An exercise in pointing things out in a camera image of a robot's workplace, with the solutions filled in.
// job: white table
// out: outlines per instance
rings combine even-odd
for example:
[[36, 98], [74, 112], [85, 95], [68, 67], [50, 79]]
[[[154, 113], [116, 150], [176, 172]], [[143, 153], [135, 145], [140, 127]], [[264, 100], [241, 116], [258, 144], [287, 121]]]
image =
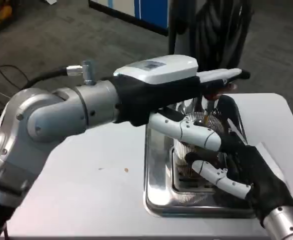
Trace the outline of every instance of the white table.
[[[231, 97], [239, 107], [248, 142], [266, 143], [293, 195], [293, 115], [286, 100], [273, 93]], [[43, 172], [9, 221], [9, 235], [15, 240], [113, 236], [265, 238], [256, 219], [150, 215], [143, 203], [144, 146], [145, 127], [129, 123], [108, 124], [69, 137], [51, 153]]]

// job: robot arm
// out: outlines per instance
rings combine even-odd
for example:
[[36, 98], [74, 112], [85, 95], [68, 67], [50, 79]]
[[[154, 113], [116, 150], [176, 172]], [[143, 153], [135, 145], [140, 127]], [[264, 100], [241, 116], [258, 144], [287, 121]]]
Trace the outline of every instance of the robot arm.
[[[163, 112], [162, 108], [170, 104], [215, 93], [245, 73], [222, 69], [200, 74], [197, 69], [192, 57], [163, 56], [122, 67], [114, 76], [93, 85], [53, 93], [29, 88], [16, 94], [7, 104], [0, 126], [0, 234], [41, 173], [50, 152], [66, 137], [86, 129], [111, 122], [129, 121], [133, 126], [149, 123], [159, 132], [202, 148], [237, 149], [236, 141], [187, 118], [168, 118]], [[269, 222], [273, 223], [269, 220], [265, 226], [272, 225]]]

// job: metal tray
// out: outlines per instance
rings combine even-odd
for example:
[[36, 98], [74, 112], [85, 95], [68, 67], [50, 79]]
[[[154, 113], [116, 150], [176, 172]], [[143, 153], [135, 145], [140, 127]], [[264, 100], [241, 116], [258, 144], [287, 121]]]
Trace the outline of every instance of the metal tray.
[[[235, 101], [220, 97], [217, 109], [225, 123], [231, 119], [245, 136]], [[244, 200], [218, 188], [202, 192], [181, 192], [173, 185], [173, 140], [149, 129], [145, 132], [144, 205], [154, 215], [163, 217], [252, 218], [253, 210]]]

